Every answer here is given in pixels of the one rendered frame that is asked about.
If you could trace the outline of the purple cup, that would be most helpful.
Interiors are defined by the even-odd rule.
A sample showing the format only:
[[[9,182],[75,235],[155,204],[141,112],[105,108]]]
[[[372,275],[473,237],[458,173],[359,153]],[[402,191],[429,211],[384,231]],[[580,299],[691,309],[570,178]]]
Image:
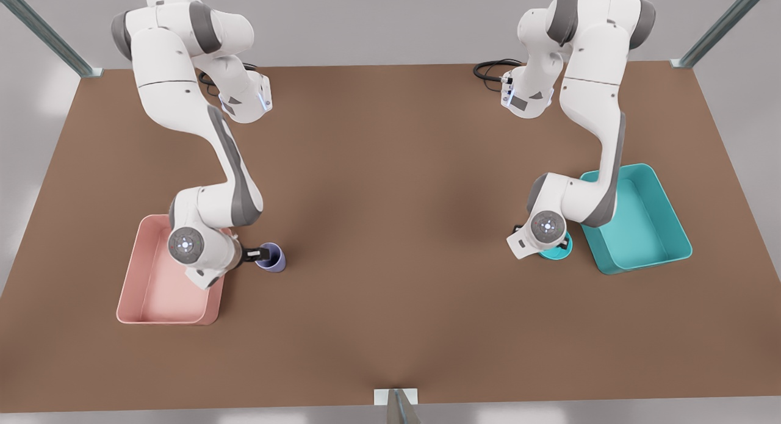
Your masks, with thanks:
[[[256,265],[268,272],[282,272],[286,268],[286,257],[279,245],[268,242],[259,247]]]

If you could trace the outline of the teal box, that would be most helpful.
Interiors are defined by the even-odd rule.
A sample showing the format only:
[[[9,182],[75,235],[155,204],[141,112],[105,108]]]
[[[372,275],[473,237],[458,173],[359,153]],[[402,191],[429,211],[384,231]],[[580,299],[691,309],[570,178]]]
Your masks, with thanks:
[[[691,257],[693,248],[661,182],[646,163],[617,174],[614,217],[582,230],[597,268],[606,275],[656,267]]]

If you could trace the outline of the pink box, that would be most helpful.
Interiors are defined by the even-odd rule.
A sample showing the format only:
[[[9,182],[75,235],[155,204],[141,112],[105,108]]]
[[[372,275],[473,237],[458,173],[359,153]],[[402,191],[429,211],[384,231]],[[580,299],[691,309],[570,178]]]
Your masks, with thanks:
[[[223,280],[201,290],[185,266],[168,253],[167,215],[148,215],[139,224],[115,318],[123,324],[207,326],[217,321]]]

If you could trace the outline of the silver frame post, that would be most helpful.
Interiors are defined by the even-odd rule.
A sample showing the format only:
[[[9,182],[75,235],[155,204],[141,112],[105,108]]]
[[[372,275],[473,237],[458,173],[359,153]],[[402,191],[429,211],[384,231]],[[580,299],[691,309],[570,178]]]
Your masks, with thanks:
[[[694,68],[760,1],[736,0],[733,2],[683,57],[669,61],[671,67]]]
[[[387,424],[422,424],[414,408],[419,403],[418,388],[375,389],[373,401],[387,407]]]
[[[80,77],[101,77],[102,68],[95,68],[81,57],[53,27],[25,0],[0,0],[31,32]]]

